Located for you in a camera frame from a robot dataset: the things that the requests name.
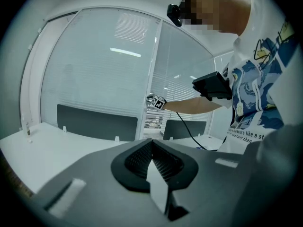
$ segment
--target white desk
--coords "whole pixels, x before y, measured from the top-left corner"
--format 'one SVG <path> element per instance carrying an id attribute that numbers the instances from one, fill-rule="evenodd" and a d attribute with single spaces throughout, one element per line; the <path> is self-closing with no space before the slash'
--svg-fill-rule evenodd
<path id="1" fill-rule="evenodd" d="M 223 143 L 223 140 L 207 134 L 201 135 L 199 137 L 195 136 L 194 139 L 207 150 L 219 149 Z M 178 139 L 173 140 L 172 142 L 193 148 L 199 147 L 199 145 L 195 143 L 192 138 Z"/>
<path id="2" fill-rule="evenodd" d="M 64 133 L 47 123 L 30 130 L 32 143 L 20 131 L 0 140 L 0 148 L 10 167 L 33 193 L 83 156 L 126 143 Z"/>

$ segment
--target man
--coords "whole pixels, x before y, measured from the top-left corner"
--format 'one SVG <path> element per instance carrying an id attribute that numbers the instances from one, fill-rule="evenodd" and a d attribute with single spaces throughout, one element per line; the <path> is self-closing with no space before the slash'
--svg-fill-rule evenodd
<path id="1" fill-rule="evenodd" d="M 180 8 L 190 23 L 239 36 L 233 44 L 234 55 L 222 72 L 230 81 L 232 100 L 197 97 L 167 102 L 162 108 L 200 114 L 233 106 L 234 122 L 219 151 L 243 154 L 249 143 L 263 140 L 284 125 L 274 100 L 281 90 L 275 82 L 282 72 L 302 64 L 298 40 L 273 0 L 183 0 Z"/>

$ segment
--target gray device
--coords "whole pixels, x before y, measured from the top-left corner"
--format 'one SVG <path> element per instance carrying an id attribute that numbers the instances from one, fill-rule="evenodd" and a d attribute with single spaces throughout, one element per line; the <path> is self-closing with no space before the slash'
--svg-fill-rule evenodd
<path id="1" fill-rule="evenodd" d="M 243 155 L 163 140 L 134 141 L 84 156 L 27 203 L 52 226 L 243 226 L 262 215 L 293 181 L 303 152 L 302 131 L 303 124 L 284 126 L 249 144 Z M 151 160 L 169 189 L 164 214 L 149 194 Z M 66 215 L 55 219 L 47 209 L 72 178 L 87 185 Z"/>
<path id="2" fill-rule="evenodd" d="M 188 126 L 192 136 L 198 136 L 204 134 L 206 127 L 205 121 L 185 121 Z M 173 137 L 174 140 L 189 138 L 190 135 L 184 125 L 180 120 L 167 120 L 165 131 L 164 131 L 164 140 L 169 140 Z"/>
<path id="3" fill-rule="evenodd" d="M 68 132 L 97 139 L 121 141 L 135 140 L 138 119 L 136 117 L 100 113 L 70 106 L 57 105 L 58 127 Z"/>

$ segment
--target cable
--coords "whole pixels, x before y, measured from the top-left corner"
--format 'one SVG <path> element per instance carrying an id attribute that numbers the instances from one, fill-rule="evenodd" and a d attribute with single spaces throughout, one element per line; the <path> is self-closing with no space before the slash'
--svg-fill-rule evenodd
<path id="1" fill-rule="evenodd" d="M 202 149 L 207 150 L 206 148 L 204 148 L 203 146 L 201 146 L 201 145 L 194 139 L 194 137 L 191 135 L 191 133 L 190 133 L 190 131 L 189 131 L 189 128 L 187 127 L 187 125 L 186 125 L 186 123 L 184 122 L 184 120 L 181 118 L 181 116 L 179 115 L 178 112 L 176 112 L 176 113 L 177 113 L 177 115 L 180 117 L 180 119 L 182 120 L 182 122 L 184 123 L 184 125 L 185 125 L 185 127 L 186 127 L 186 129 L 187 129 L 187 131 L 188 131 L 188 133 L 189 133 L 189 135 L 190 135 L 190 137 L 194 140 L 194 142 L 197 143 Z"/>

